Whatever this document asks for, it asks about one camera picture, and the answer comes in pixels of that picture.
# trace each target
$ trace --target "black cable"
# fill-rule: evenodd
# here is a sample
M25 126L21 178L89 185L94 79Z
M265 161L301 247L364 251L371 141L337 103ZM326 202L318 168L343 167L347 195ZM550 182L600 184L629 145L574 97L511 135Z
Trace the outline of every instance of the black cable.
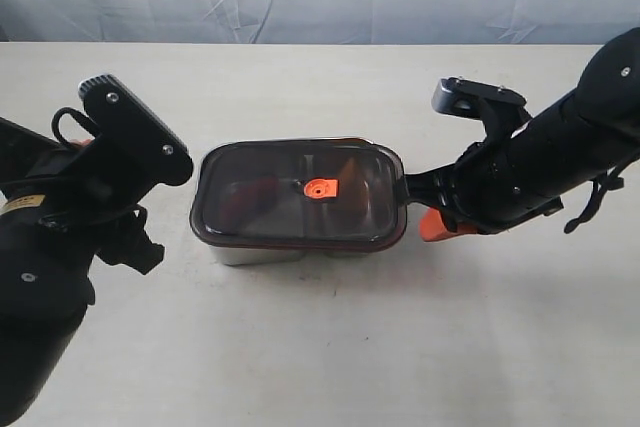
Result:
M56 140L60 142L63 147L69 150L78 150L80 148L79 145L69 142L66 137L60 132L60 120L65 115L71 116L73 120L75 120L78 125L80 125L80 127L86 130L92 136L97 137L100 134L100 129L89 117L76 109L72 109L71 107L63 107L62 109L58 110L51 119L51 131L53 132Z
M638 159L640 159L640 149L634 151L629 157L616 165L609 174L600 175L592 180L593 190L591 191L591 197L589 197L589 201L582 213L564 226L565 234L570 234L580 224L589 222L595 217L598 210L600 210L605 194L611 190L619 190L624 187L624 179L620 177L620 174Z

